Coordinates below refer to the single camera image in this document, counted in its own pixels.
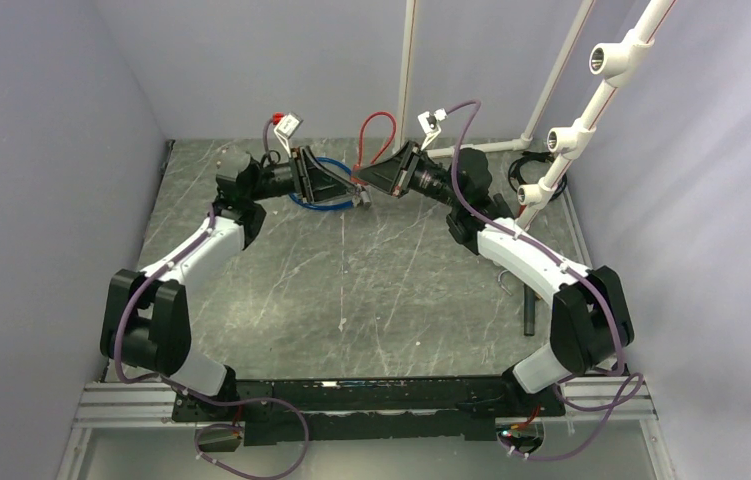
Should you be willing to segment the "blue cable lock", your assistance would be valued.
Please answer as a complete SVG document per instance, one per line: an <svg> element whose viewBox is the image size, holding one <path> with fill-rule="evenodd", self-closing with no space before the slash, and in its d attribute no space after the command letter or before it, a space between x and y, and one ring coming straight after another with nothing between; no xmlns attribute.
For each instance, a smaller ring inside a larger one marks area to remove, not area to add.
<svg viewBox="0 0 751 480"><path fill-rule="evenodd" d="M294 190L288 198L297 205L316 211L351 208L368 209L372 205L368 191L351 183L352 170L327 157L305 157L290 161L294 171Z"/></svg>

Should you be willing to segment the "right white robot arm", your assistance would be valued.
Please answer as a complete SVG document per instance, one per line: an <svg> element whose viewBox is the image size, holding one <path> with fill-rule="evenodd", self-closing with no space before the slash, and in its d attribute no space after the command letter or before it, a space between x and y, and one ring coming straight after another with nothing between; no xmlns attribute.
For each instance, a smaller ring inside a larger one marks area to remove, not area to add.
<svg viewBox="0 0 751 480"><path fill-rule="evenodd" d="M504 268L549 305L548 341L504 375L508 411L529 413L541 391L595 370L610 357L617 359L612 374L623 371L622 355L635 333L619 275L607 266L574 262L519 227L504 198L490 192L484 152L463 148L456 163L444 167L408 141L397 154L353 176L395 198L414 191L449 206L446 224L458 244Z"/></svg>

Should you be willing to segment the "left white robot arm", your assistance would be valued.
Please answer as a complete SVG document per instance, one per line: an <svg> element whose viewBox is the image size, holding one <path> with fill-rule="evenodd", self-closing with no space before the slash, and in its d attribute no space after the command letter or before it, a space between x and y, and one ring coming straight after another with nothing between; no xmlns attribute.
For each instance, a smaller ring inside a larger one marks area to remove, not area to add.
<svg viewBox="0 0 751 480"><path fill-rule="evenodd" d="M100 350L124 384L158 378L215 420L238 406L236 372L194 346L188 295L257 239L266 218L262 201L295 196L313 206L350 203L360 189L352 170L294 147L220 166L216 194L197 229L161 259L122 269L107 290Z"/></svg>

